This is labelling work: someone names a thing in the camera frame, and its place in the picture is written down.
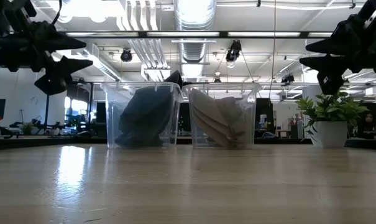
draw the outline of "ceiling light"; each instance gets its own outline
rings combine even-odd
[[[346,88],[346,90],[350,90],[350,89],[353,89],[353,88],[356,88],[356,87],[360,87],[360,86],[350,86],[350,87]]]
[[[310,32],[308,37],[330,37],[332,32]]]
[[[101,72],[103,72],[105,75],[107,75],[109,78],[113,79],[114,81],[119,81],[119,77],[114,71],[112,71],[107,65],[103,64],[99,58],[97,58],[95,55],[90,54],[87,50],[83,51],[83,54],[80,52],[77,52],[77,54],[83,58],[93,61],[93,65],[98,68]]]
[[[67,32],[69,37],[138,37],[137,32]]]
[[[370,74],[370,73],[373,73],[373,71],[368,71],[368,72],[364,72],[364,73],[354,73],[352,75],[347,75],[344,78],[345,79],[350,78],[352,80],[352,79],[356,79],[356,78],[362,77],[362,76]]]
[[[228,32],[228,37],[298,37],[300,32]]]
[[[173,44],[216,44],[216,40],[171,40]]]
[[[299,94],[297,94],[297,95],[289,96],[289,97],[287,97],[287,98],[289,98],[289,99],[294,99],[294,98],[296,98],[297,96],[301,96],[301,95],[302,95],[302,93],[299,93]]]
[[[249,3],[249,4],[237,4],[237,3],[223,3],[219,2],[217,4],[217,7],[258,7],[258,4],[255,3]],[[351,5],[346,6],[319,6],[319,7],[295,7],[295,6],[275,6],[273,4],[261,4],[261,7],[271,7],[271,8],[277,8],[277,9],[285,9],[285,10],[298,10],[298,11],[317,11],[317,10],[330,10],[330,9],[347,9],[350,8]],[[363,5],[356,5],[358,8],[362,8]]]
[[[218,37],[219,32],[148,32],[148,37]]]

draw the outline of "person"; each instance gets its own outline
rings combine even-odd
[[[374,116],[371,112],[366,113],[364,123],[359,129],[359,137],[364,139],[376,139]]]

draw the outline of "white wall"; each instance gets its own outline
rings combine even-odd
[[[26,68],[15,73],[0,68],[0,99],[6,99],[4,119],[0,121],[0,126],[22,121],[20,110],[23,110],[25,122],[38,116],[41,116],[41,121],[44,122],[47,96],[34,85],[36,79],[42,75],[43,73],[34,73]],[[56,121],[64,123],[65,97],[66,92],[50,96],[48,124],[55,124]]]
[[[277,126],[287,129],[288,118],[292,118],[299,113],[298,105],[294,102],[280,102],[273,104],[273,110],[276,111]]]

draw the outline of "green leaves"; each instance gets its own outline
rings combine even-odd
[[[334,111],[337,111],[339,108],[329,108],[329,109],[327,109],[327,113],[332,113],[332,112],[334,112]]]
[[[308,97],[296,101],[298,109],[310,118],[306,126],[310,135],[313,134],[312,130],[317,132],[313,126],[317,121],[347,121],[350,125],[357,126],[356,119],[361,113],[368,111],[365,106],[359,106],[352,97],[348,97],[346,92],[316,97],[320,100],[316,103]]]

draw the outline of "white pot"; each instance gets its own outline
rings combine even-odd
[[[318,131],[311,131],[312,143],[315,147],[321,148],[342,148],[347,141],[347,122],[346,121],[317,121],[314,128]]]

